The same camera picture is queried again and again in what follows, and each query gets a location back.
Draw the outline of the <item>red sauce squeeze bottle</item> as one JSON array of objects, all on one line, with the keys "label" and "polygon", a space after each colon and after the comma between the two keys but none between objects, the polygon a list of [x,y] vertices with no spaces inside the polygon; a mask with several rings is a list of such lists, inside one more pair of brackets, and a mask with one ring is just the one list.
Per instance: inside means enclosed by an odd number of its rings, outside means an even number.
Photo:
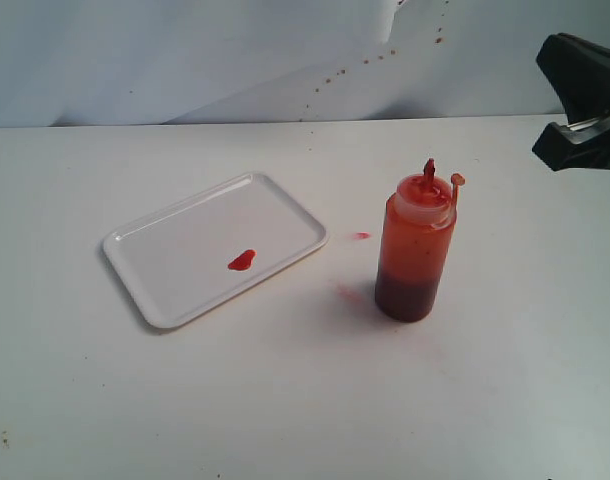
[{"label": "red sauce squeeze bottle", "polygon": [[376,305],[388,317],[414,323],[431,312],[464,183],[458,173],[448,181],[438,177],[430,158],[388,198],[375,283]]}]

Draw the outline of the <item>red sauce blob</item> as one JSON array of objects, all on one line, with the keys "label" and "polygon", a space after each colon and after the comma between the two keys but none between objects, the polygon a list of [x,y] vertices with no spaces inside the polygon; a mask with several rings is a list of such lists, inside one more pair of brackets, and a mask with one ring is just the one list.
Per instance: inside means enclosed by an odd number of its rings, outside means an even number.
[{"label": "red sauce blob", "polygon": [[232,271],[246,271],[249,270],[256,258],[257,252],[254,249],[247,249],[234,258],[228,265],[227,268]]}]

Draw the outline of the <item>white rectangular plastic tray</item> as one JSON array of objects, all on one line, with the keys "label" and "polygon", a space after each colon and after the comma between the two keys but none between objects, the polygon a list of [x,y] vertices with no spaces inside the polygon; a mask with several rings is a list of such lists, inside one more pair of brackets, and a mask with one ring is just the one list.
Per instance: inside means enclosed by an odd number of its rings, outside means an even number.
[{"label": "white rectangular plastic tray", "polygon": [[[249,172],[116,228],[102,251],[145,322],[179,328],[323,247],[327,229]],[[252,267],[227,265],[247,249]]]}]

